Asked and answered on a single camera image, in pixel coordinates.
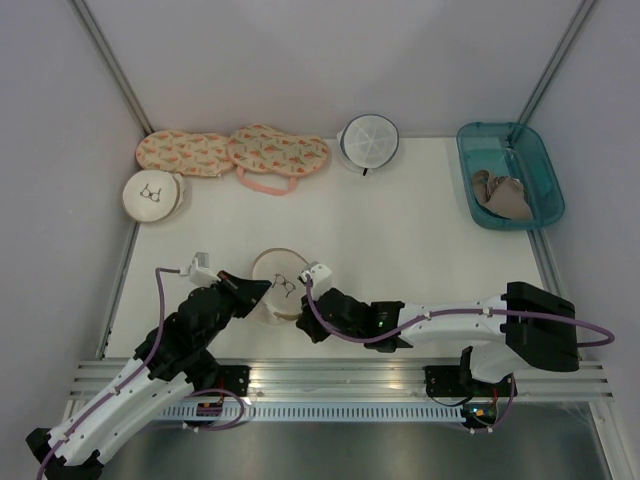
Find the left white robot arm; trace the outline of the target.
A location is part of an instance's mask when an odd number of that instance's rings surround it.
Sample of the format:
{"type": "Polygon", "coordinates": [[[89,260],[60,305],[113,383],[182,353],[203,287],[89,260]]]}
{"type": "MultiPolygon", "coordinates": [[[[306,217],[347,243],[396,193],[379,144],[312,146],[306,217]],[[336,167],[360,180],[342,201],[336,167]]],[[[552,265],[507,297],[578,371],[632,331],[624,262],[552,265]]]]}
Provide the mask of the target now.
{"type": "Polygon", "coordinates": [[[190,396],[220,395],[219,364],[208,347],[235,318],[248,316],[269,291],[268,280],[220,271],[192,290],[124,367],[66,422],[26,438],[40,479],[97,479],[104,466],[164,409],[190,396]]]}

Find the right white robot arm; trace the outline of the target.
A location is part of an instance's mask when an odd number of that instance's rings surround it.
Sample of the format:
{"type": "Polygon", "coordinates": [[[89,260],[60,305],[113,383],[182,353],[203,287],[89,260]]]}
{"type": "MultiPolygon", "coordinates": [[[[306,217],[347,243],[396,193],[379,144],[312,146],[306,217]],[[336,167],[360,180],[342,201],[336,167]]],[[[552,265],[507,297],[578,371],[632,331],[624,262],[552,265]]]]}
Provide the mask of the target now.
{"type": "Polygon", "coordinates": [[[336,288],[301,300],[295,325],[314,343],[330,336],[383,354],[435,342],[461,342],[459,388],[478,395],[526,367],[550,372],[579,368],[574,305],[526,282],[503,294],[459,305],[402,301],[364,303],[336,288]]]}

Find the beige round laundry bag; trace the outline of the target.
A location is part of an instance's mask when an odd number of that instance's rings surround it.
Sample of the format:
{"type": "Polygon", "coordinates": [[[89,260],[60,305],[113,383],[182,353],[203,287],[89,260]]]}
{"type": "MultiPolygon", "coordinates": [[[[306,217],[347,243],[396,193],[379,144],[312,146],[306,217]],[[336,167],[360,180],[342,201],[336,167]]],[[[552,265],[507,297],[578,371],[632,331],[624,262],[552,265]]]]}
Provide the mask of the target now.
{"type": "Polygon", "coordinates": [[[252,279],[271,283],[261,300],[259,319],[262,323],[284,325],[298,319],[304,295],[298,275],[307,264],[302,255],[287,248],[267,249],[256,257],[252,279]]]}

